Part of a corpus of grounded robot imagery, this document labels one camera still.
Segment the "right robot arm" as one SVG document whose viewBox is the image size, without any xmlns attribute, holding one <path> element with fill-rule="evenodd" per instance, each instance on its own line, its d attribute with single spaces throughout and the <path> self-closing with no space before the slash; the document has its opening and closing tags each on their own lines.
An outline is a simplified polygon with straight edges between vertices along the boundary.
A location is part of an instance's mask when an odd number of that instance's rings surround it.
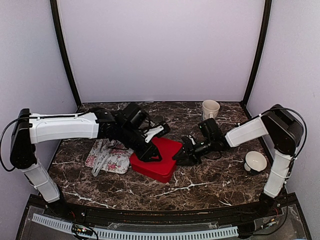
<svg viewBox="0 0 320 240">
<path fill-rule="evenodd" d="M 305 119 L 297 111 L 280 104 L 239 123 L 223 133 L 213 118 L 198 124 L 204 141 L 198 142 L 191 136 L 182 137 L 182 147 L 173 156 L 179 166 L 194 166 L 201 163 L 201 158 L 212 152 L 224 152 L 246 142 L 262 137 L 269 137 L 272 146 L 272 165 L 268 180 L 264 186 L 262 201 L 255 205 L 255 213 L 266 217 L 275 208 L 275 199 L 290 177 L 293 165 L 304 148 L 308 128 Z"/>
</svg>

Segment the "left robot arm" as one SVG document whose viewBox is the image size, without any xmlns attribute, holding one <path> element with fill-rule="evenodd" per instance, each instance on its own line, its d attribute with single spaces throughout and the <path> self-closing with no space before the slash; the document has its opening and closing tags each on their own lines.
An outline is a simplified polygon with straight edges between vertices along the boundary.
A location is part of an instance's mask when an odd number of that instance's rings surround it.
<svg viewBox="0 0 320 240">
<path fill-rule="evenodd" d="M 165 122 L 152 123 L 149 114 L 135 103 L 120 110 L 95 107 L 73 114 L 38 114 L 24 108 L 6 127 L 10 126 L 14 126 L 9 153 L 12 168 L 4 170 L 23 172 L 60 218 L 67 218 L 71 208 L 36 157 L 37 144 L 65 139 L 108 139 L 133 150 L 143 162 L 159 162 L 162 156 L 152 140 L 170 130 Z"/>
</svg>

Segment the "red box lid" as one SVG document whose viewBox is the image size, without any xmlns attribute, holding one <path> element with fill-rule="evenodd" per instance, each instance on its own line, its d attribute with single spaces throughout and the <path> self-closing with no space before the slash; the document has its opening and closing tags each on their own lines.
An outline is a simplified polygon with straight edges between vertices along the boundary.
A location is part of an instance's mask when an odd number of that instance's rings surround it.
<svg viewBox="0 0 320 240">
<path fill-rule="evenodd" d="M 177 166 L 173 156 L 181 149 L 182 143 L 164 137 L 152 139 L 152 143 L 158 148 L 162 157 L 161 161 L 143 162 L 133 153 L 129 162 L 134 171 L 150 177 L 161 183 L 168 183 Z"/>
</svg>

